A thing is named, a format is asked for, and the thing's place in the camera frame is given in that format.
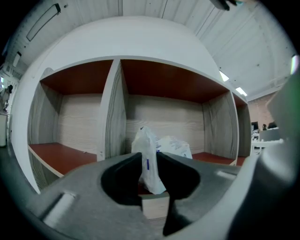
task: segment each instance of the white plastic bag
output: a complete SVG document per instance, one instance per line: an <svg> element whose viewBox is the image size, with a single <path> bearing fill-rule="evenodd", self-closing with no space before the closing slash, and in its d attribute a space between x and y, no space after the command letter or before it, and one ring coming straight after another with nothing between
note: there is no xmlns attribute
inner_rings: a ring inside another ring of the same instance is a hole
<svg viewBox="0 0 300 240"><path fill-rule="evenodd" d="M189 149L189 144L187 142L178 140L172 136L165 136L161 139L158 139L156 143L156 151L169 152L181 157L193 159L191 150Z"/></svg>
<svg viewBox="0 0 300 240"><path fill-rule="evenodd" d="M148 127L142 127L131 144L131 152L142 153L142 175L146 188L153 194L161 194L165 187L158 176L156 160L156 136Z"/></svg>

